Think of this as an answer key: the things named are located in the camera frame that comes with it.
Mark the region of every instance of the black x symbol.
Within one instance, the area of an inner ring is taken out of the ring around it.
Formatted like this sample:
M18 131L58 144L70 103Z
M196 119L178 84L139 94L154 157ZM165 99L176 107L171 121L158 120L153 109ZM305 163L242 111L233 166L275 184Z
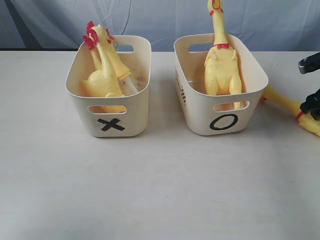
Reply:
M103 119L99 119L98 122L102 123L102 124L105 124L105 126L101 129L104 132L108 131L110 128L114 128L114 129L117 129L119 131L125 130L125 128L123 126L117 125L117 123L120 122L120 120L117 119L117 118L114 118L111 121L106 121L106 120L103 120Z

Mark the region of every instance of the white backdrop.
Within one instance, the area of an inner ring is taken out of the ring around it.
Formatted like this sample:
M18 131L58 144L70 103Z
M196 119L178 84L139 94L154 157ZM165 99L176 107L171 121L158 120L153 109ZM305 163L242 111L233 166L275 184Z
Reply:
M0 48L24 43L0 0ZM11 0L42 48L77 48L94 21L172 51L185 35L212 33L207 0ZM251 51L319 51L320 0L223 0L225 27Z

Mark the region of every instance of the white plastic basket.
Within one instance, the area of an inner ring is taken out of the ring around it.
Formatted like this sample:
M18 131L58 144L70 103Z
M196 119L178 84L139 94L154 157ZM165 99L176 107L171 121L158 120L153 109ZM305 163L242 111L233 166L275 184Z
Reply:
M115 35L114 44L130 45L133 52L118 52L121 61L131 70L130 77L139 80L140 91L124 97L86 97L80 81L88 79L95 70L87 44L82 43L70 68L66 89L86 131L95 137L132 137L148 125L149 82L152 49L150 42L140 36ZM124 106L124 113L95 111L97 106Z
M196 134L211 136L243 130L252 117L268 76L246 46L235 36L227 35L237 51L244 93L210 96L205 93L205 59L208 51L190 52L191 45L214 42L214 33L189 35L174 43L176 90L188 127ZM243 102L234 110L233 103Z

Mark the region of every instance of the black o symbol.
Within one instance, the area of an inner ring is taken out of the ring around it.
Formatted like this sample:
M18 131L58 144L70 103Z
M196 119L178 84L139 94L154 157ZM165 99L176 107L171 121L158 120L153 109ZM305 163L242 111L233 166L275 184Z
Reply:
M221 119L224 119L226 117L233 117L233 122L229 126L226 126L226 127L223 127L223 128L215 127L215 125L216 125L216 123L218 121L220 121ZM210 128L212 130L215 130L215 131L227 130L227 129L232 128L234 125L236 125L238 121L239 121L239 118L238 118L237 115L235 115L235 114L226 114L226 115L222 115L222 116L216 118L215 120L213 120L212 123L210 124Z

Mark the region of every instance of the table surface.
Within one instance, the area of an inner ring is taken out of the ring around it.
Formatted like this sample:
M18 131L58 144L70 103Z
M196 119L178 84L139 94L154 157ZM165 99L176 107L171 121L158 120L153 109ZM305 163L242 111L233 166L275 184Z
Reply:
M259 104L247 128L185 122L173 52L153 52L150 117L133 138L88 135L65 89L76 52L0 52L0 239L319 240L319 138ZM304 101L313 52L253 52L274 88Z

